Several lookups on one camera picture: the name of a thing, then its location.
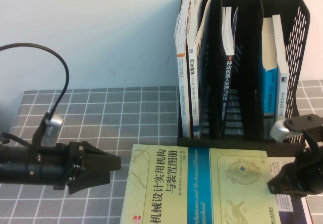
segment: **black book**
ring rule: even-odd
[[[220,134],[224,136],[227,111],[228,111],[228,99],[230,97],[230,86],[232,79],[232,67],[235,50],[235,32],[237,25],[237,12],[238,8],[235,9],[234,13],[232,7],[222,7],[222,61],[220,62],[220,88],[221,96],[221,112],[220,112]]]

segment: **gray grid tablecloth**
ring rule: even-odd
[[[323,81],[303,81],[296,93],[301,115],[323,117]],[[12,133],[31,139],[59,90],[26,91]],[[0,224],[116,224],[120,222],[133,144],[175,145],[176,87],[68,90],[57,113],[65,119],[60,142],[85,140],[122,158],[109,185],[68,195],[52,187],[0,185]],[[323,195],[308,196],[314,223],[323,223]]]

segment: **desk organizer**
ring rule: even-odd
[[[238,7],[235,45],[239,47],[239,68],[233,72],[231,89],[240,106],[241,124],[235,127],[242,135],[220,139],[217,62],[220,62],[221,11],[223,6]],[[289,66],[285,118],[298,116],[296,89],[302,66],[310,15],[303,0],[211,0],[208,37],[207,80],[210,85],[205,129],[201,140],[183,139],[179,114],[178,146],[266,150],[272,156],[293,156],[305,147],[302,136],[282,142],[262,141],[262,119],[257,93],[257,72],[261,29],[264,17],[281,15],[286,59]]]

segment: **yellow-green book cover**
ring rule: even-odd
[[[134,145],[121,223],[280,224],[264,151]]]

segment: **blue book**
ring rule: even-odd
[[[277,88],[277,58],[272,18],[264,18],[259,58],[259,93],[263,115],[275,114]]]

